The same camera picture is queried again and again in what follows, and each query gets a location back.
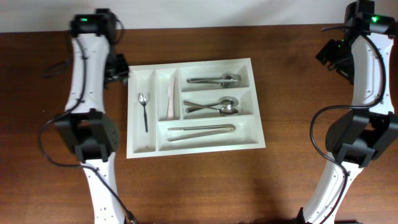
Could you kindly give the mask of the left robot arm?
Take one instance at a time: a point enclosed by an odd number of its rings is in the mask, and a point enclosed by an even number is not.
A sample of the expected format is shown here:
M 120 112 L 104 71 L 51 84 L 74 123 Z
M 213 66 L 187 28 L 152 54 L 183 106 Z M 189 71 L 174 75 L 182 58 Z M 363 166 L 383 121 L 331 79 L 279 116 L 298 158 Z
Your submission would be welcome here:
M 114 173 L 119 128 L 106 114 L 103 100 L 109 83 L 129 78 L 124 55 L 115 50 L 117 23 L 110 9 L 77 14 L 72 19 L 72 84 L 65 114 L 55 121 L 58 133 L 86 175 L 95 223 L 127 222 Z

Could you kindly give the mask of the large metal spoon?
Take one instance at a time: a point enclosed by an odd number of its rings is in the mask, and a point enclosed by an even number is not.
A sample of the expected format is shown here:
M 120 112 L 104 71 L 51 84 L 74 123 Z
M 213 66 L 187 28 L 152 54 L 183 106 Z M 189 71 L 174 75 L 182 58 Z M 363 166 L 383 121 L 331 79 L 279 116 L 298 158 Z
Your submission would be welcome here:
M 201 108 L 201 109 L 215 110 L 215 111 L 219 112 L 219 114 L 221 114 L 222 116 L 234 116 L 234 115 L 239 114 L 239 111 L 231 105 L 223 106 L 221 108 L 214 108 L 212 106 L 205 106 L 205 105 L 199 105 L 196 103 L 192 103 L 187 100 L 184 100 L 183 103 L 185 106 L 190 106 L 190 107 L 194 106 L 194 107 Z
M 206 104 L 207 106 L 217 106 L 217 105 L 223 105 L 223 106 L 238 106 L 239 105 L 239 100 L 235 97 L 232 96 L 224 96 L 221 97 L 218 101 L 214 102 L 214 103 L 210 103 L 210 104 Z M 198 111 L 200 110 L 200 108 L 191 106 L 185 109 L 186 113 L 191 113 L 194 111 Z

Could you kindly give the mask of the horizontal metal fork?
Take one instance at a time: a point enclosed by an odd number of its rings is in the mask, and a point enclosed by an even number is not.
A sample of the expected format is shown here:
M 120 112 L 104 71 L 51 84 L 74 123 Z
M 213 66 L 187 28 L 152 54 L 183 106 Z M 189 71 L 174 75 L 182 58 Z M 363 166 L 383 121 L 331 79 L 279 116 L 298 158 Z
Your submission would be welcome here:
M 241 81 L 242 77 L 241 75 L 235 74 L 235 73 L 224 73 L 220 77 L 208 77 L 208 78 L 189 78 L 187 79 L 188 83 L 196 83 L 196 82 L 201 82 L 201 81 L 213 81 L 213 80 L 237 80 Z

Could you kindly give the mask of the small teaspoon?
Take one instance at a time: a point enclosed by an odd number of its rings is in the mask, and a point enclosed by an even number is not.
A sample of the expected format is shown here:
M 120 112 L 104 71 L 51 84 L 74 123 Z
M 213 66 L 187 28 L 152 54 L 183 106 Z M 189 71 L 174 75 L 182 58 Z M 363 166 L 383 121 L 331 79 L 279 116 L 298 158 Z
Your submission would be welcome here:
M 147 111 L 146 111 L 146 106 L 149 102 L 148 97 L 146 97 L 146 95 L 139 93 L 138 94 L 138 101 L 140 103 L 140 105 L 143 107 L 143 118 L 144 118 L 144 127 L 145 127 L 145 131 L 148 133 L 148 121 L 147 121 Z

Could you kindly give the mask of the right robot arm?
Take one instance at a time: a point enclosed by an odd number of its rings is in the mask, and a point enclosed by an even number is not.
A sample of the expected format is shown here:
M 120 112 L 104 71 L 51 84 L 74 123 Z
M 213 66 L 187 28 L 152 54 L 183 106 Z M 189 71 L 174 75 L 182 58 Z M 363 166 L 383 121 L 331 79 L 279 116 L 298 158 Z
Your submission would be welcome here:
M 389 62 L 394 37 L 393 17 L 375 13 L 375 2 L 347 5 L 341 40 L 329 40 L 316 59 L 353 85 L 353 99 L 325 138 L 326 166 L 308 203 L 294 223 L 334 223 L 338 208 L 354 179 L 397 139 L 397 115 L 390 97 Z

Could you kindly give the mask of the white plastic cutlery tray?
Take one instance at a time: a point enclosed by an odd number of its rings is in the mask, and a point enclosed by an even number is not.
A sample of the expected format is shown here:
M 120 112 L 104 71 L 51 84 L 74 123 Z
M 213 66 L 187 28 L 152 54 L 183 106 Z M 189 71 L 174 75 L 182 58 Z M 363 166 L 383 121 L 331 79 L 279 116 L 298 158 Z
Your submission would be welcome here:
M 266 146 L 250 58 L 130 71 L 128 159 Z

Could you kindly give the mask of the metal tongs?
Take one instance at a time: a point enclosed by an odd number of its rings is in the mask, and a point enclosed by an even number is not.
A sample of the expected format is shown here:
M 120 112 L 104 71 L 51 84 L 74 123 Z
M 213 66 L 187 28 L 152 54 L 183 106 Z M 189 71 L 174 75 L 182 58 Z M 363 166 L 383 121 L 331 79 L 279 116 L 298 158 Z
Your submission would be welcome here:
M 236 130 L 236 126 L 233 124 L 218 124 L 218 125 L 209 125 L 209 126 L 191 126 L 191 127 L 178 127 L 178 128 L 169 128 L 169 131 L 195 131 L 193 134 L 186 134 L 182 136 L 176 136 L 172 138 L 168 138 L 169 142 L 181 141 L 192 138 L 200 138 L 205 136 L 211 136 L 216 134 L 224 134 L 234 132 Z

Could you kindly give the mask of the pink plastic knife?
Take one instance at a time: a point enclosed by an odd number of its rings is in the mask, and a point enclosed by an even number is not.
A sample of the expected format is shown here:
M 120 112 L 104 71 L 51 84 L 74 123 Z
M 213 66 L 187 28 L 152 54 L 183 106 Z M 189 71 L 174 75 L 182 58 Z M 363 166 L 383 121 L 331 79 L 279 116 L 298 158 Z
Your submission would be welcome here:
M 168 107 L 167 107 L 167 119 L 173 120 L 175 114 L 175 107 L 174 107 L 174 89 L 175 89 L 175 77 L 170 79 L 170 83 L 167 88 L 167 96 L 168 100 Z

